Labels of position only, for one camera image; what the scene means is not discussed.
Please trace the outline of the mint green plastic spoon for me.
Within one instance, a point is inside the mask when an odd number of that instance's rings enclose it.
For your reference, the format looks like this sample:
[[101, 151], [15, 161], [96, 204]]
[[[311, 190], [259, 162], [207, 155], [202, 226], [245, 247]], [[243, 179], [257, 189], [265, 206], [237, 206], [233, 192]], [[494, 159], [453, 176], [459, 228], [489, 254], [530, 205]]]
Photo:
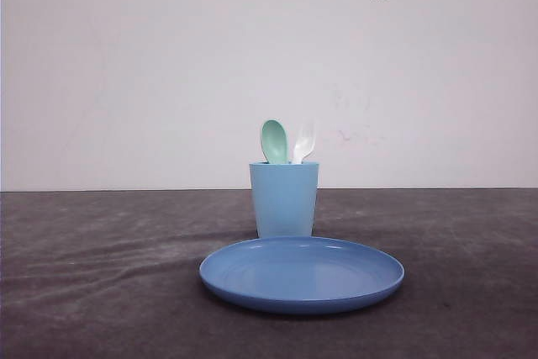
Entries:
[[261, 127], [261, 148], [269, 164], [287, 164], [287, 133], [275, 119], [267, 120]]

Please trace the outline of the white plastic fork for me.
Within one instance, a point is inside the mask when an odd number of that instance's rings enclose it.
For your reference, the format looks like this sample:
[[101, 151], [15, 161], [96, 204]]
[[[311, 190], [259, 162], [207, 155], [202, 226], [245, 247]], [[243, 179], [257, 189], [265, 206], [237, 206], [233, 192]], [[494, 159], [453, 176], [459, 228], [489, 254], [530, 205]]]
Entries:
[[293, 164], [302, 164], [303, 160], [313, 151], [316, 143], [316, 128], [314, 121], [302, 124], [293, 147]]

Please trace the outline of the light blue plastic cup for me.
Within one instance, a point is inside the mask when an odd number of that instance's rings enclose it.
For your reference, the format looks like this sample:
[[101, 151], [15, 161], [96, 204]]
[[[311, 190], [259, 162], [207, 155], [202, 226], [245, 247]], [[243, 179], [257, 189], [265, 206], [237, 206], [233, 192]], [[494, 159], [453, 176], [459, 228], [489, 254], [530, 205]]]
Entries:
[[251, 163], [251, 195], [258, 236], [311, 236], [318, 178], [317, 162]]

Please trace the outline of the blue plastic plate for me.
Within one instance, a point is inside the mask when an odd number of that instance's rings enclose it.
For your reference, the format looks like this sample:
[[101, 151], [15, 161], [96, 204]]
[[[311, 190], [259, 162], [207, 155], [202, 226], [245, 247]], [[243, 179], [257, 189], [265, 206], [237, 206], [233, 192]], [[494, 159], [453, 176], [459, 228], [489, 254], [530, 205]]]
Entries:
[[206, 288], [224, 301], [274, 314], [338, 314], [390, 297], [404, 266], [347, 240], [273, 237], [227, 245], [200, 264]]

